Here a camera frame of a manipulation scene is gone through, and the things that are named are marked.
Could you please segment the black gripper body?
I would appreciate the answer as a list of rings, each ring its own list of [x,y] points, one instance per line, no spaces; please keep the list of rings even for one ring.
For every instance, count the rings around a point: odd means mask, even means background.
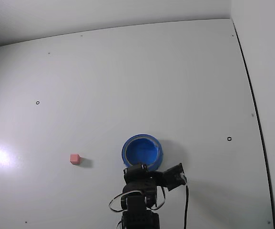
[[[125,168],[123,170],[123,177],[126,184],[151,178],[158,186],[164,186],[163,172],[149,171],[146,164],[137,164]]]

